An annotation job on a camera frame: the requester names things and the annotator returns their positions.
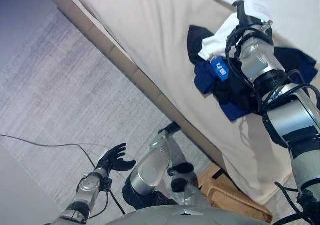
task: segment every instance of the robotic arm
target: robotic arm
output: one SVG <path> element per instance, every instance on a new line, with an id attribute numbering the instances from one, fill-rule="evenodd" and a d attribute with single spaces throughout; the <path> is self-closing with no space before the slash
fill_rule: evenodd
<path id="1" fill-rule="evenodd" d="M 274 56 L 271 21 L 250 16 L 248 6 L 264 4 L 257 0 L 237 1 L 239 26 L 227 39 L 226 57 L 230 68 L 251 88 L 257 98 L 257 113 L 273 142 L 287 148 L 302 206 L 303 219 L 309 223 L 320 223 L 320 93 L 310 84 L 297 85 L 291 80 Z M 231 47 L 236 46 L 235 58 L 241 63 L 241 71 L 230 61 Z M 307 89 L 312 89 L 317 105 Z"/>
<path id="2" fill-rule="evenodd" d="M 79 183 L 73 202 L 63 211 L 52 225 L 85 225 L 94 209 L 100 192 L 108 193 L 112 180 L 111 170 L 129 171 L 136 161 L 124 161 L 126 144 L 120 144 L 103 154 L 93 172 L 85 176 Z"/>

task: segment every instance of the gray carpet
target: gray carpet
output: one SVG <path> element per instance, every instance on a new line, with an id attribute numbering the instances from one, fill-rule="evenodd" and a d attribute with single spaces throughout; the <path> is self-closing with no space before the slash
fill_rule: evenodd
<path id="1" fill-rule="evenodd" d="M 95 162 L 106 148 L 124 142 L 127 158 L 141 159 L 158 130 L 171 123 L 57 10 L 51 11 L 0 73 L 0 98 L 0 134 L 47 145 L 85 143 Z M 182 132 L 174 138 L 196 174 L 210 164 Z M 82 175 L 92 170 L 78 148 L 41 148 L 2 137 L 0 144 L 61 209 L 72 201 Z M 133 211 L 121 195 L 128 175 L 111 173 L 112 190 L 126 212 Z M 169 184 L 166 177 L 161 186 L 166 194 Z M 102 195 L 93 213 L 104 204 Z M 268 208 L 276 221 L 292 214 L 280 193 Z M 121 215 L 110 197 L 107 211 L 88 224 L 105 224 Z"/>

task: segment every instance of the label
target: label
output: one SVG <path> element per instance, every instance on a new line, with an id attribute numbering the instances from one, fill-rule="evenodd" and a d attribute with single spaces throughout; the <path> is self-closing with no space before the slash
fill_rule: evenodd
<path id="1" fill-rule="evenodd" d="M 224 62 L 221 56 L 213 59 L 210 63 L 211 67 L 213 68 L 214 72 L 218 75 L 221 81 L 225 81 L 229 77 L 229 67 Z"/>
<path id="2" fill-rule="evenodd" d="M 271 20 L 270 8 L 266 2 L 261 0 L 245 0 L 244 12 L 247 16 L 268 22 Z"/>

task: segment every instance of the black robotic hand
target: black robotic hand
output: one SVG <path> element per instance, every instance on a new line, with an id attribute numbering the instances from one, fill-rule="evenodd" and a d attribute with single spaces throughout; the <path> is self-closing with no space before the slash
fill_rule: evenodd
<path id="1" fill-rule="evenodd" d="M 106 154 L 99 159 L 96 168 L 103 168 L 108 171 L 108 173 L 111 170 L 121 172 L 131 170 L 136 165 L 136 160 L 124 161 L 123 158 L 120 158 L 125 155 L 126 145 L 126 143 L 122 143 L 107 151 Z"/>

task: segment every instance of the black cable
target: black cable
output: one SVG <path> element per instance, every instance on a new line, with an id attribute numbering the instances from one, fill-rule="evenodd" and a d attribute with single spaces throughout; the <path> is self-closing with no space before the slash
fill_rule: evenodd
<path id="1" fill-rule="evenodd" d="M 18 137 L 15 137 L 15 136 L 10 136 L 10 135 L 0 134 L 0 137 L 11 138 L 11 139 L 19 140 L 19 141 L 22 141 L 22 142 L 25 142 L 25 143 L 28 143 L 28 144 L 32 144 L 32 145 L 38 146 L 38 147 L 45 147 L 45 148 L 60 148 L 60 147 L 67 147 L 67 146 L 76 146 L 76 147 L 80 148 L 84 152 L 84 154 L 89 159 L 89 161 L 92 164 L 92 166 L 94 167 L 94 169 L 96 169 L 96 166 L 95 166 L 94 162 L 91 160 L 91 158 L 88 155 L 88 153 L 79 144 L 67 143 L 67 144 L 62 144 L 62 145 L 43 145 L 43 144 L 35 143 L 35 142 L 32 142 L 32 141 L 28 141 L 28 140 L 25 140 L 25 139 L 22 139 L 22 138 L 18 138 Z"/>
<path id="2" fill-rule="evenodd" d="M 313 86 L 311 84 L 308 84 L 308 83 L 301 84 L 301 85 L 298 85 L 298 86 L 290 89 L 285 94 L 281 95 L 279 98 L 277 98 L 276 100 L 274 100 L 271 103 L 269 103 L 268 106 L 272 106 L 274 104 L 277 104 L 277 103 L 281 102 L 283 99 L 286 99 L 287 97 L 291 96 L 297 90 L 303 89 L 303 88 L 307 88 L 307 89 L 313 90 L 313 92 L 315 93 L 315 96 L 316 96 L 316 107 L 320 110 L 320 92 L 315 86 Z"/>
<path id="3" fill-rule="evenodd" d="M 290 206 L 293 208 L 293 210 L 296 212 L 296 214 L 298 214 L 298 216 L 300 216 L 303 220 L 305 220 L 307 223 L 311 223 L 311 221 L 309 220 L 309 218 L 306 217 L 306 215 L 304 215 L 298 208 L 297 206 L 294 204 L 294 202 L 291 200 L 291 198 L 289 197 L 286 189 L 279 183 L 279 182 L 275 182 L 274 183 L 278 188 L 280 188 L 280 190 L 282 191 L 283 195 L 285 196 L 286 200 L 288 201 L 288 203 L 290 204 Z"/>
<path id="4" fill-rule="evenodd" d="M 266 109 L 268 107 L 268 101 L 270 100 L 270 98 L 274 95 L 274 93 L 277 91 L 277 89 L 288 79 L 290 78 L 293 74 L 298 74 L 299 77 L 302 75 L 299 72 L 299 70 L 297 69 L 293 69 L 291 71 L 289 71 L 279 82 L 278 84 L 272 89 L 272 91 L 268 94 L 268 96 L 266 97 L 266 99 L 264 100 L 264 103 L 262 105 L 262 110 Z"/>
<path id="5" fill-rule="evenodd" d="M 292 223 L 292 222 L 299 220 L 299 219 L 302 219 L 302 217 L 299 214 L 295 213 L 295 214 L 292 214 L 290 216 L 286 216 L 286 217 L 280 219 L 279 221 L 277 221 L 273 225 L 284 225 L 284 224 Z"/>
<path id="6" fill-rule="evenodd" d="M 250 83 L 248 78 L 246 76 L 241 75 L 238 69 L 236 69 L 236 67 L 233 65 L 233 63 L 230 60 L 230 52 L 225 52 L 225 56 L 226 62 L 228 63 L 228 66 L 231 69 L 231 71 L 240 79 L 240 81 L 244 82 L 244 84 L 251 89 L 258 105 L 257 112 L 260 113 L 262 109 L 262 99 L 260 97 L 260 94 L 258 93 L 256 88 Z"/>
<path id="7" fill-rule="evenodd" d="M 295 189 L 295 188 L 290 188 L 290 187 L 285 187 L 285 186 L 282 186 L 282 187 L 284 190 L 289 191 L 289 192 L 295 192 L 295 193 L 299 192 L 299 190 Z"/>
<path id="8" fill-rule="evenodd" d="M 105 203 L 104 209 L 101 212 L 97 213 L 96 215 L 89 217 L 89 219 L 93 219 L 101 215 L 107 209 L 108 203 L 109 203 L 109 194 L 106 192 L 106 203 Z"/>
<path id="9" fill-rule="evenodd" d="M 259 33 L 261 34 L 261 36 L 265 37 L 265 40 L 271 40 L 270 37 L 268 37 L 267 35 L 265 35 L 263 32 L 261 32 L 258 29 L 255 29 L 253 27 L 242 27 L 242 28 L 238 28 L 237 30 L 234 30 L 227 38 L 226 41 L 226 48 L 225 48 L 225 57 L 226 57 L 226 61 L 227 64 L 229 66 L 229 68 L 231 69 L 231 71 L 242 81 L 245 83 L 245 85 L 247 85 L 253 92 L 254 97 L 256 98 L 257 101 L 257 113 L 260 113 L 262 110 L 262 99 L 260 97 L 260 94 L 258 93 L 258 91 L 256 90 L 256 88 L 252 85 L 252 83 L 249 81 L 249 79 L 243 75 L 240 71 L 238 71 L 238 69 L 233 65 L 233 63 L 230 60 L 230 51 L 232 46 L 236 46 L 237 47 L 237 42 L 239 41 L 234 40 L 235 36 L 237 35 L 242 35 L 242 33 L 244 33 L 245 31 L 253 31 L 255 33 Z"/>
<path id="10" fill-rule="evenodd" d="M 113 194 L 113 192 L 111 191 L 111 189 L 110 189 L 109 192 L 110 192 L 110 195 L 111 195 L 111 197 L 113 198 L 115 204 L 116 204 L 116 205 L 118 206 L 118 208 L 121 210 L 122 214 L 123 214 L 123 215 L 126 215 L 125 210 L 122 208 L 122 206 L 120 205 L 120 203 L 117 201 L 117 199 L 115 198 L 115 195 Z"/>

